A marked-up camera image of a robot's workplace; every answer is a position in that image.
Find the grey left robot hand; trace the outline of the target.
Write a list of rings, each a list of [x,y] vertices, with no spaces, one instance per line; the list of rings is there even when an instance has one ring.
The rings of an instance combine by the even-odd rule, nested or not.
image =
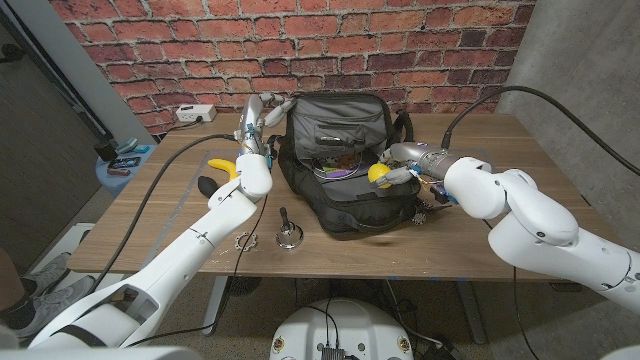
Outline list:
[[[234,132],[235,140],[241,145],[240,154],[265,155],[263,128],[277,126],[296,102],[273,93],[251,95],[243,108],[239,128]]]

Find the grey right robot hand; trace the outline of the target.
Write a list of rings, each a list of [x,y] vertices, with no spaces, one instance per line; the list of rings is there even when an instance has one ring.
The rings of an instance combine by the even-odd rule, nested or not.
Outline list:
[[[372,188],[388,188],[409,182],[412,178],[427,175],[442,179],[435,171],[439,150],[425,143],[403,142],[392,144],[384,150],[376,164],[368,170]]]

